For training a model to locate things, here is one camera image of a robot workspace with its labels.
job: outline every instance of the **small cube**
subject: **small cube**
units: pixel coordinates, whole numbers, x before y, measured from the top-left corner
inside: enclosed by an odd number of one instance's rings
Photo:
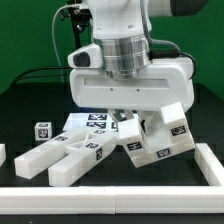
[[[52,137],[51,122],[38,122],[35,125],[35,139],[36,141],[47,141]]]
[[[119,142],[124,146],[130,158],[145,155],[150,150],[138,119],[119,122],[118,131]]]

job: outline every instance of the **white frame border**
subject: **white frame border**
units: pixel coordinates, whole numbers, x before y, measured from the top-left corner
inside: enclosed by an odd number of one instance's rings
[[[0,214],[224,213],[224,168],[207,144],[195,160],[206,187],[1,188]]]

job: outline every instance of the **white rectangular block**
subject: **white rectangular block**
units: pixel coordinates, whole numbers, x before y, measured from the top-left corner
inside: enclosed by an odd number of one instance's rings
[[[116,213],[223,213],[222,187],[117,187]]]
[[[0,144],[0,167],[6,160],[5,145]]]
[[[195,160],[210,186],[224,187],[224,168],[207,144],[196,144]]]
[[[116,134],[104,134],[84,142],[48,169],[49,184],[67,187],[105,159],[116,147]]]
[[[16,175],[31,179],[64,157],[64,146],[85,138],[89,127],[72,129],[15,159]]]
[[[135,165],[135,167],[141,167],[150,163],[154,163],[156,161],[166,159],[168,157],[186,152],[188,150],[194,149],[194,141],[193,139],[187,140],[175,145],[171,145],[170,147],[167,147],[162,150],[158,151],[152,151],[150,153],[147,153],[145,155],[132,158],[131,161]]]
[[[81,187],[75,201],[79,214],[115,214],[115,187]]]

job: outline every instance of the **white block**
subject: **white block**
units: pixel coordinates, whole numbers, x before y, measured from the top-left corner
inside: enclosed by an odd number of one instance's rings
[[[222,187],[118,187],[116,213],[223,213]]]
[[[72,129],[15,159],[16,175],[31,179],[64,157],[64,146],[85,138],[89,127]]]
[[[115,187],[81,187],[76,204],[79,214],[115,214]]]
[[[194,148],[195,148],[194,141],[193,139],[190,139],[161,150],[152,151],[148,154],[132,158],[131,161],[137,168],[150,163],[154,163],[162,159],[166,159],[168,157],[180,154],[182,152],[186,152]]]
[[[150,150],[138,119],[119,122],[118,133],[119,143],[123,144],[130,158],[144,155]]]
[[[172,143],[182,142],[191,138],[187,119],[180,102],[161,107],[160,111]]]
[[[34,127],[36,141],[47,141],[52,137],[51,122],[38,122]]]
[[[183,107],[180,102],[161,107],[164,124],[169,125],[178,120],[185,119]]]
[[[5,145],[0,144],[0,167],[6,160]]]
[[[114,214],[114,187],[1,188],[0,214]]]
[[[105,159],[116,147],[115,134],[104,134],[85,141],[84,146],[76,148],[71,154],[48,169],[49,184],[67,187],[86,172]]]
[[[224,168],[207,144],[196,144],[195,160],[210,186],[224,187]]]

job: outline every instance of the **white plastic part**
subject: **white plastic part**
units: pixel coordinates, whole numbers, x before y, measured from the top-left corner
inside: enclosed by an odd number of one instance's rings
[[[172,16],[170,0],[149,0],[149,17]]]
[[[74,56],[79,55],[80,53],[87,53],[90,57],[90,66],[88,68],[101,68],[103,66],[103,59],[102,59],[102,52],[98,45],[96,44],[90,44],[86,47],[82,47],[75,51],[74,53],[70,54],[68,56],[68,64],[72,68],[82,68],[82,67],[76,67],[74,64]]]
[[[52,137],[51,122],[38,122],[34,127],[36,141],[47,141]]]
[[[149,146],[138,119],[118,123],[119,143],[122,144],[130,158],[147,154]]]
[[[137,79],[118,82],[102,70],[73,69],[70,84],[80,107],[159,111],[181,102],[187,111],[194,100],[192,72],[188,58],[157,59],[140,69]]]
[[[0,144],[0,167],[6,160],[5,144]]]
[[[118,123],[119,141],[135,167],[195,148],[180,102],[164,106],[160,113],[154,113],[147,127],[150,129],[146,135],[138,119]]]
[[[63,131],[83,126],[96,127],[102,130],[117,130],[116,123],[107,113],[71,113],[63,127]]]
[[[224,168],[207,144],[196,144],[195,160],[210,186],[224,187]]]
[[[195,148],[194,140],[193,138],[191,138],[183,142],[170,145],[169,147],[166,147],[166,148],[151,150],[151,152],[148,152],[147,154],[144,154],[135,158],[131,158],[131,161],[133,162],[135,167],[138,168],[150,163],[157,162],[162,159],[169,158],[171,156],[175,156],[177,154],[186,152],[194,148]]]
[[[161,117],[172,143],[192,139],[186,116],[180,102],[161,107]]]
[[[62,159],[63,146],[83,140],[90,127],[82,127],[64,132],[15,159],[16,175],[31,179],[55,162]]]
[[[120,39],[143,34],[139,0],[87,0],[95,39]]]
[[[206,144],[196,144],[195,158],[220,186],[1,188],[0,214],[224,213],[220,162]]]
[[[68,187],[105,159],[116,147],[115,133],[101,134],[82,142],[83,146],[76,148],[76,144],[66,148],[75,148],[71,154],[48,169],[49,184],[55,187]]]

